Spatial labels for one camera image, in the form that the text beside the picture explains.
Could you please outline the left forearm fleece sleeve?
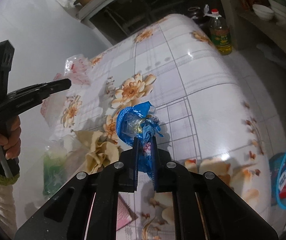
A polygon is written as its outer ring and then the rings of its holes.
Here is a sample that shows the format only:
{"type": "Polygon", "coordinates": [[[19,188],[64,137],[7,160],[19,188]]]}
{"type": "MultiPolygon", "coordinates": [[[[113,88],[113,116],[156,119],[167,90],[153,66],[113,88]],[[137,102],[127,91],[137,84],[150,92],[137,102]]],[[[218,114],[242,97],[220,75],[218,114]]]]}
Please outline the left forearm fleece sleeve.
{"type": "Polygon", "coordinates": [[[0,227],[14,239],[17,231],[16,207],[13,198],[13,185],[17,182],[20,174],[12,178],[4,176],[3,167],[0,164],[0,227]]]}

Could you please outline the left hand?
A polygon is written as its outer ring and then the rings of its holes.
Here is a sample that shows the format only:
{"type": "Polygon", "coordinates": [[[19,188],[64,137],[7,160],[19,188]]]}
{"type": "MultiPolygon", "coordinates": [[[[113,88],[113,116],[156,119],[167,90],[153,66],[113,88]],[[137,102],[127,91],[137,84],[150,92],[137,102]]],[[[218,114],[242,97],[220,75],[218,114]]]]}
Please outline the left hand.
{"type": "Polygon", "coordinates": [[[7,138],[0,134],[0,146],[5,150],[6,159],[14,159],[20,155],[21,131],[20,118],[19,116],[16,116],[10,128],[10,136],[7,138]]]}

